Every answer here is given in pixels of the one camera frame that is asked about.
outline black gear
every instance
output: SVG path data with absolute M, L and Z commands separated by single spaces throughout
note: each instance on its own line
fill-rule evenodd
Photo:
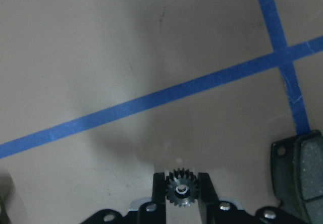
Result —
M 198 198 L 198 181 L 189 170 L 174 170 L 166 177 L 166 197 L 174 205 L 190 206 Z

